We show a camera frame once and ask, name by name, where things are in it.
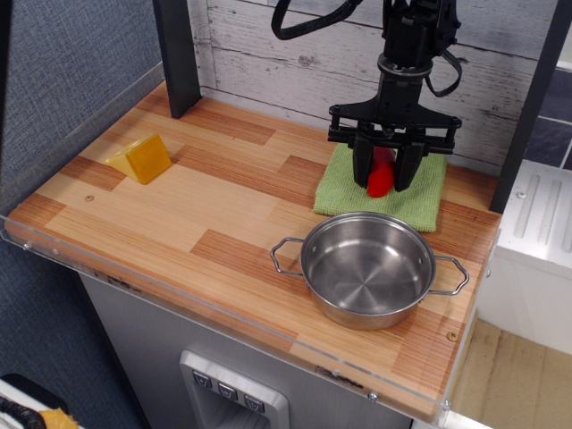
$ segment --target red pepper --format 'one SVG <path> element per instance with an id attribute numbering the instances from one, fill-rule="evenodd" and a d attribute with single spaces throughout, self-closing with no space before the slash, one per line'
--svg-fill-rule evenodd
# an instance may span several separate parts
<path id="1" fill-rule="evenodd" d="M 388 147 L 374 147 L 374 163 L 367 178 L 367 195 L 385 197 L 393 188 L 395 152 Z"/>

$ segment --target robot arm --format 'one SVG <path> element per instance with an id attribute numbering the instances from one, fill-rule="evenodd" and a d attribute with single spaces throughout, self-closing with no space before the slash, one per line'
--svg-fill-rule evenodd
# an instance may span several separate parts
<path id="1" fill-rule="evenodd" d="M 359 1 L 347 1 L 334 13 L 289 29 L 280 29 L 290 0 L 279 0 L 273 17 L 273 31 L 295 38 L 347 18 Z M 424 156 L 430 152 L 452 154 L 455 131 L 461 120 L 418 104 L 423 80 L 437 96 L 450 94 L 460 82 L 461 66 L 447 51 L 457 42 L 460 27 L 456 0 L 384 0 L 383 34 L 385 46 L 377 66 L 381 71 L 378 92 L 363 103 L 330 107 L 330 141 L 347 143 L 353 149 L 354 181 L 366 188 L 374 147 L 397 149 L 395 190 L 407 189 Z M 435 91 L 429 75 L 433 58 L 442 56 L 458 72 L 457 81 L 443 91 Z M 356 121 L 355 127 L 340 126 L 340 119 Z M 427 130 L 441 130 L 444 136 L 429 136 Z"/>

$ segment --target wooden floor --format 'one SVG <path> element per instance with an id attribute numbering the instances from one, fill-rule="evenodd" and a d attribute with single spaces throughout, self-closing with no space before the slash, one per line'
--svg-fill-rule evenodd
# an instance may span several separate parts
<path id="1" fill-rule="evenodd" d="M 572 356 L 477 321 L 451 403 L 494 429 L 572 428 Z"/>

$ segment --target white vent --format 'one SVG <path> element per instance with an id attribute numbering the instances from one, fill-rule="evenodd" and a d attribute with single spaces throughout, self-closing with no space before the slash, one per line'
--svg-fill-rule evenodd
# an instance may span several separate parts
<path id="1" fill-rule="evenodd" d="M 523 161 L 497 246 L 572 268 L 572 172 Z"/>

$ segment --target wooden countertop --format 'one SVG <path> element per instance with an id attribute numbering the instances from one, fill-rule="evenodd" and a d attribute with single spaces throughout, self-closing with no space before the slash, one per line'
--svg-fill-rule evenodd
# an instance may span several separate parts
<path id="1" fill-rule="evenodd" d="M 153 133 L 173 166 L 149 184 L 104 164 Z M 326 318 L 303 279 L 278 274 L 269 256 L 283 237 L 306 237 L 326 219 L 312 207 L 333 149 L 324 130 L 208 99 L 174 120 L 162 85 L 5 227 L 40 253 L 431 420 L 458 354 L 460 341 L 448 334 L 465 331 L 498 230 L 501 217 L 487 209 L 496 179 L 449 166 L 437 232 L 425 234 L 436 255 L 454 256 L 470 272 L 466 288 L 427 296 L 391 329 L 353 331 Z M 295 267 L 298 255 L 298 246 L 286 246 L 282 267 Z M 435 288 L 461 280 L 454 265 L 438 262 Z"/>

